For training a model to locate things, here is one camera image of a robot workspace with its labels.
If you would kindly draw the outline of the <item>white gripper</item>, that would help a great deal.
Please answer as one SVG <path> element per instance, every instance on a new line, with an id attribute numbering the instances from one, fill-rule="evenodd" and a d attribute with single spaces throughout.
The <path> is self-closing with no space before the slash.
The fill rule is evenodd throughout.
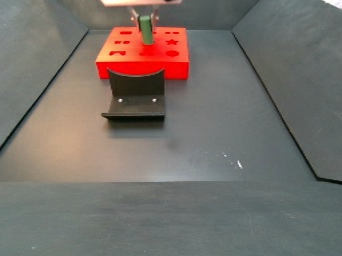
<path id="1" fill-rule="evenodd" d="M 152 26 L 156 26 L 159 21 L 159 5 L 172 5 L 181 4 L 183 0 L 100 0 L 106 7 L 114 6 L 128 6 L 127 10 L 131 16 L 131 21 L 134 22 L 138 30 L 139 27 L 139 13 L 132 6 L 147 6 L 152 5 L 151 21 Z"/>

